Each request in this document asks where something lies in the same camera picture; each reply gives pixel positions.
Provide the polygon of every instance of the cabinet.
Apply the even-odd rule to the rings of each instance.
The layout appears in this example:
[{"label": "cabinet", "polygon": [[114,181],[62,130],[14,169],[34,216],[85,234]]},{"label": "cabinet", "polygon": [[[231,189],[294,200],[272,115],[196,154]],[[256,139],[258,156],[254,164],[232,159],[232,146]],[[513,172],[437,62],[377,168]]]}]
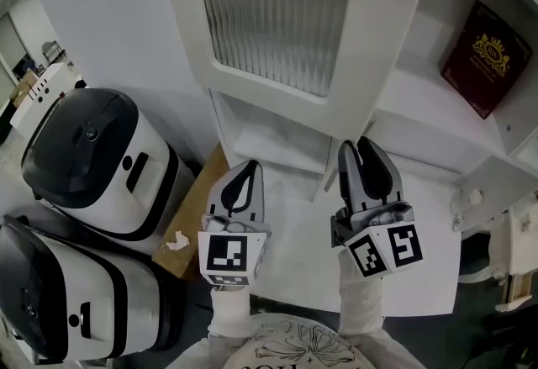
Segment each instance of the cabinet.
[{"label": "cabinet", "polygon": [[535,52],[486,120],[440,76],[474,0],[171,0],[230,163],[313,200],[366,131],[398,168],[483,192],[457,229],[538,189],[538,0],[480,1]]}]

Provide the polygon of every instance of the maroon box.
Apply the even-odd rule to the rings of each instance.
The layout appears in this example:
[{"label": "maroon box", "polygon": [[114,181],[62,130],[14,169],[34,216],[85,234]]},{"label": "maroon box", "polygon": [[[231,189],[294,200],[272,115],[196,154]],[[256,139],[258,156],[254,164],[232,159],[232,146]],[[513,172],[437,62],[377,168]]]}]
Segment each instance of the maroon box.
[{"label": "maroon box", "polygon": [[477,0],[441,75],[485,119],[531,56],[529,44]]}]

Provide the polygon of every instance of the black lid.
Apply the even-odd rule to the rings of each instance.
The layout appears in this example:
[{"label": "black lid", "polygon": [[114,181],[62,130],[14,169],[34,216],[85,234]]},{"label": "black lid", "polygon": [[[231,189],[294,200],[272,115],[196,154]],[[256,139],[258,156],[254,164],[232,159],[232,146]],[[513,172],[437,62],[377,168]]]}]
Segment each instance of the black lid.
[{"label": "black lid", "polygon": [[52,360],[66,357],[66,284],[60,264],[10,217],[0,227],[0,308],[32,349]]},{"label": "black lid", "polygon": [[92,205],[112,180],[137,123],[138,108],[120,92],[69,91],[29,143],[24,180],[60,207]]}]

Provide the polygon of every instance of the gold crest logo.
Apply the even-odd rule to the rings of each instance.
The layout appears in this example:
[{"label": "gold crest logo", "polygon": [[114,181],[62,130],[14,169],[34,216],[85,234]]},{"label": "gold crest logo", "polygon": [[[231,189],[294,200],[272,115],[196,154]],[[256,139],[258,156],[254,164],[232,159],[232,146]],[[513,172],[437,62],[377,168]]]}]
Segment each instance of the gold crest logo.
[{"label": "gold crest logo", "polygon": [[501,76],[509,69],[509,56],[503,55],[504,46],[499,39],[488,40],[484,33],[482,38],[472,44],[472,48]]}]

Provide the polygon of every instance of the white and black appliance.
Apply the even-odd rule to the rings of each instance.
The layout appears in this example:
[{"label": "white and black appliance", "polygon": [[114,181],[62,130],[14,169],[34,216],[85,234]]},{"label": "white and black appliance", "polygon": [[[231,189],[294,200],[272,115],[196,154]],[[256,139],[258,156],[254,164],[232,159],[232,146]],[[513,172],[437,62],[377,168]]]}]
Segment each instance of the white and black appliance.
[{"label": "white and black appliance", "polygon": [[60,98],[34,132],[22,167],[37,198],[146,254],[193,183],[135,103],[108,89]]},{"label": "white and black appliance", "polygon": [[0,227],[0,309],[52,361],[166,350],[182,322],[177,279],[158,266],[45,235],[8,216]]}]

